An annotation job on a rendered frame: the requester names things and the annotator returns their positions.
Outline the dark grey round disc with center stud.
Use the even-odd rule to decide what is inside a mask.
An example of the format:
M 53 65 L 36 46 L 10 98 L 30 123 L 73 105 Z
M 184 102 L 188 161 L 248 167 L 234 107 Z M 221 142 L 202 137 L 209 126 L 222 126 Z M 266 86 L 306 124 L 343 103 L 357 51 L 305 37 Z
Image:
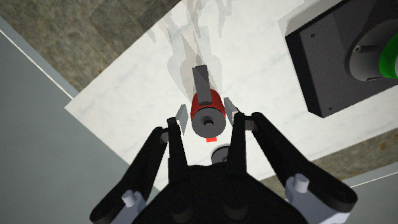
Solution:
M 225 162 L 227 161 L 227 154 L 228 154 L 228 148 L 230 146 L 222 146 L 216 149 L 212 156 L 211 156 L 211 162 L 212 164 L 217 163 L 217 162 Z

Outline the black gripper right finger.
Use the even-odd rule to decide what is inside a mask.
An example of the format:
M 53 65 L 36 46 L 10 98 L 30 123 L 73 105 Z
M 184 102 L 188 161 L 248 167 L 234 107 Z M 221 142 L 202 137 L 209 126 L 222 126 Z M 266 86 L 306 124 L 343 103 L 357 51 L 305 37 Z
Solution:
M 344 224 L 358 200 L 352 188 L 309 161 L 262 113 L 246 116 L 228 97 L 224 107 L 232 126 L 221 187 L 228 217 L 240 220 L 248 211 L 247 130 L 285 188 L 287 200 L 309 224 Z

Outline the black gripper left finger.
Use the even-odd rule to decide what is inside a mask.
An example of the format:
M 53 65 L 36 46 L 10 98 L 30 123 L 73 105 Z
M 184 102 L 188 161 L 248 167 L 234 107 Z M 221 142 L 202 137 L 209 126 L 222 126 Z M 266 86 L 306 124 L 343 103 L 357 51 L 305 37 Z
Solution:
M 153 129 L 122 179 L 92 210 L 89 219 L 93 224 L 133 222 L 146 207 L 168 142 L 168 208 L 178 223 L 191 219 L 195 202 L 181 138 L 184 137 L 188 117 L 186 104 L 182 104 L 176 116 L 166 120 L 167 128 L 159 126 Z

